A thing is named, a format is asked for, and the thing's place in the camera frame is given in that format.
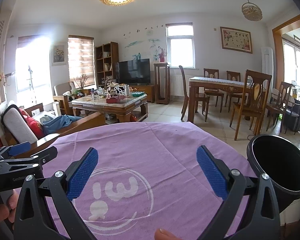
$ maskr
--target wooden door frame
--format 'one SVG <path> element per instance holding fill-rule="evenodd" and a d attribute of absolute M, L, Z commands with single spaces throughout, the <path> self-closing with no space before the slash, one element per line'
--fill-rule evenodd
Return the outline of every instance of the wooden door frame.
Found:
<path fill-rule="evenodd" d="M 276 62 L 275 87 L 277 89 L 279 89 L 281 82 L 284 81 L 284 54 L 282 35 L 298 28 L 300 28 L 300 14 L 272 30 Z"/>

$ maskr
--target sunflower painting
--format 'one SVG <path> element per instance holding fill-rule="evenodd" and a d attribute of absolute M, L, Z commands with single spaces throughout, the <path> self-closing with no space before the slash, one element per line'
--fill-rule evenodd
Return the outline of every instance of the sunflower painting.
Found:
<path fill-rule="evenodd" d="M 232 49 L 252 53 L 250 32 L 220 27 L 223 49 Z"/>
<path fill-rule="evenodd" d="M 65 46 L 53 46 L 53 63 L 65 62 Z"/>

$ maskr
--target bucket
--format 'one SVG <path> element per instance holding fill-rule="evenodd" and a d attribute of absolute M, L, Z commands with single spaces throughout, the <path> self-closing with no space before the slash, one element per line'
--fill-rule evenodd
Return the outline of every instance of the bucket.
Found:
<path fill-rule="evenodd" d="M 247 146 L 247 157 L 258 177 L 266 173 L 271 178 L 280 212 L 300 198 L 300 149 L 290 141 L 276 135 L 257 135 Z"/>

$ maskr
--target framed painting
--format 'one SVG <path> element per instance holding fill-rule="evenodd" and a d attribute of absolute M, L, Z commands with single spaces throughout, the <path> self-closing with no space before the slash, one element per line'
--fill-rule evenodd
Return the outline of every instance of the framed painting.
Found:
<path fill-rule="evenodd" d="M 252 54 L 251 33 L 243 30 L 220 27 L 223 49 L 232 49 Z"/>
<path fill-rule="evenodd" d="M 51 65 L 66 65 L 66 44 L 53 44 L 51 48 Z"/>

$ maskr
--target red pillow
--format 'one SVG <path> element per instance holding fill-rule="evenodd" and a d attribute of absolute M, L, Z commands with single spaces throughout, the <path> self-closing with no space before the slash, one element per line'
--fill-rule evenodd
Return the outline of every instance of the red pillow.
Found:
<path fill-rule="evenodd" d="M 21 112 L 22 115 L 29 116 L 29 114 L 24 109 L 19 108 L 19 110 L 20 110 L 20 112 Z"/>
<path fill-rule="evenodd" d="M 44 137 L 44 133 L 42 130 L 42 124 L 39 123 L 37 120 L 33 119 L 32 117 L 28 115 L 23 116 L 26 120 L 26 123 L 30 127 L 31 131 L 34 133 L 34 135 L 38 138 L 41 139 Z"/>

